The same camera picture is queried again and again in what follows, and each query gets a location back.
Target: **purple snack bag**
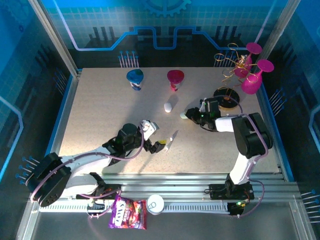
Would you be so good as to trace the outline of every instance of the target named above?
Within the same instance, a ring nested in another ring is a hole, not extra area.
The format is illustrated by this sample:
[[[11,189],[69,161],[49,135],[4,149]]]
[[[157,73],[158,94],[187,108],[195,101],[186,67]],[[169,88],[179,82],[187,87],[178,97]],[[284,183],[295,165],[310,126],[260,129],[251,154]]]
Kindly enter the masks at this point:
[[[132,199],[115,196],[109,221],[111,229],[147,229],[146,200],[133,201]]]

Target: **table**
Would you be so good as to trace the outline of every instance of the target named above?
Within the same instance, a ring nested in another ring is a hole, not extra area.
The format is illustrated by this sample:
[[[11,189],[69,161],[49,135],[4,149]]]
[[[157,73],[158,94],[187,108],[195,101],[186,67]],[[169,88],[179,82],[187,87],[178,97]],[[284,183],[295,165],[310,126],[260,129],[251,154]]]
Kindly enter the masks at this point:
[[[74,155],[93,150],[112,137],[126,123],[137,125],[141,120],[156,122],[159,130],[150,140],[177,136],[167,153],[150,154],[144,150],[131,161],[121,161],[102,169],[107,173],[229,173],[238,157],[235,137],[229,132],[207,132],[180,113],[198,107],[199,100],[210,97],[219,88],[221,67],[155,67],[141,68],[144,73],[141,91],[131,88],[126,74],[133,68],[84,68],[79,80],[59,155]],[[179,69],[185,79],[177,92],[172,92],[168,71]],[[247,95],[237,88],[245,113],[261,113],[256,95]],[[171,113],[164,111],[170,100]],[[238,114],[239,108],[222,111]],[[259,173],[278,172],[273,149],[254,169]]]

